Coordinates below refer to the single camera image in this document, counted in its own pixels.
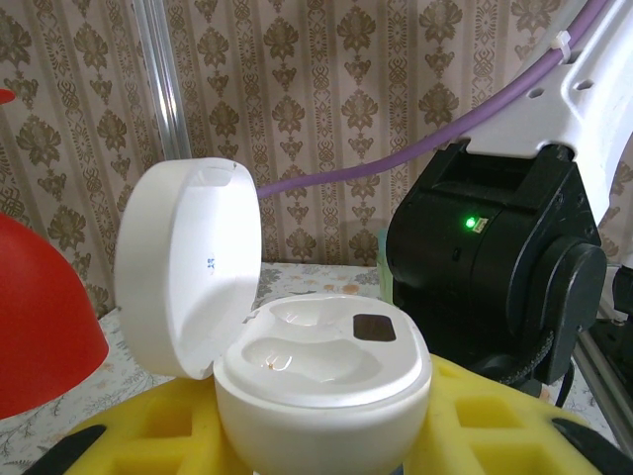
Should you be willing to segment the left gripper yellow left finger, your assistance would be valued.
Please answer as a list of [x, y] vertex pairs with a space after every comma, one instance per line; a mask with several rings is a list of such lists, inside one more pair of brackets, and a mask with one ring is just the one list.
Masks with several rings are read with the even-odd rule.
[[253, 475], [228, 442], [212, 379], [174, 379], [103, 411], [29, 475]]

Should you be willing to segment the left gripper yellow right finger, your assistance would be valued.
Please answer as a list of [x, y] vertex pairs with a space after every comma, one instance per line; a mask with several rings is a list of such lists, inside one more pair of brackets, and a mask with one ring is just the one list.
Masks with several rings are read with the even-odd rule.
[[404, 475], [633, 475], [581, 417], [439, 356]]

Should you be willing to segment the white egg-shaped charging case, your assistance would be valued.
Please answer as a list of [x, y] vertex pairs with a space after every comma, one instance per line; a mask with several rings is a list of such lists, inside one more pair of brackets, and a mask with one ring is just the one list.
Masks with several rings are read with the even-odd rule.
[[211, 379], [226, 436], [259, 475], [389, 475], [425, 418], [432, 364], [397, 307], [342, 294], [256, 304], [262, 231], [249, 171], [168, 160], [141, 177], [116, 246], [136, 362]]

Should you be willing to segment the red plastic wine glass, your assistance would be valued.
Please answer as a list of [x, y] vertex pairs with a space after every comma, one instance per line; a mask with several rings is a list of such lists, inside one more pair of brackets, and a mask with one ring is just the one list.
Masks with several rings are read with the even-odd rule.
[[0, 212], [0, 420], [72, 390], [108, 352], [70, 263], [43, 237]]

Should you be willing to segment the aluminium table side rail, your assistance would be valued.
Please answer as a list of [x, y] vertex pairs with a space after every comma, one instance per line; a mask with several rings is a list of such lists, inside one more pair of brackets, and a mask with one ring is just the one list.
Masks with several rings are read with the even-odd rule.
[[620, 449], [633, 458], [633, 317], [614, 308], [613, 267], [596, 320], [580, 334], [574, 358]]

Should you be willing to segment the aluminium frame post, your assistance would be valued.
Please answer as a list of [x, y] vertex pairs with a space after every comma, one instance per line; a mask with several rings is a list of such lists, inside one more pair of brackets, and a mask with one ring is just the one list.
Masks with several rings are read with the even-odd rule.
[[166, 159], [192, 158], [164, 0], [132, 0]]

